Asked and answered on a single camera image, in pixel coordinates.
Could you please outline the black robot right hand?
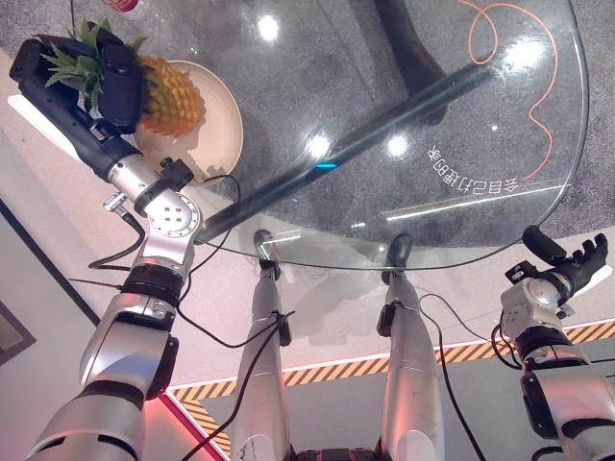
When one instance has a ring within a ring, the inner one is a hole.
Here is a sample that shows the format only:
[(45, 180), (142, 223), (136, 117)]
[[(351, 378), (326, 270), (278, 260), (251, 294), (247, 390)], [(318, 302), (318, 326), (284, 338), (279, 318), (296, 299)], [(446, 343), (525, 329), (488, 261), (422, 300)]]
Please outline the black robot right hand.
[(567, 294), (562, 301), (571, 299), (606, 265), (608, 241), (603, 233), (597, 234), (594, 240), (583, 241), (582, 248), (571, 255), (535, 225), (524, 230), (522, 240), (534, 255), (552, 267), (550, 273), (560, 275), (568, 282), (565, 286)]

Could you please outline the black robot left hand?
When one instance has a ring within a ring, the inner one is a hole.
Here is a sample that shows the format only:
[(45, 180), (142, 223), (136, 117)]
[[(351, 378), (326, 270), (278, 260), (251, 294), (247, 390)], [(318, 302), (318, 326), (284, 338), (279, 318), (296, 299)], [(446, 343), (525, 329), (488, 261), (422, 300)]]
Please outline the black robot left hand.
[(136, 131), (145, 83), (136, 51), (87, 22), (86, 40), (38, 35), (25, 40), (10, 77), (22, 96), (68, 141), (69, 152), (103, 181), (139, 150)]

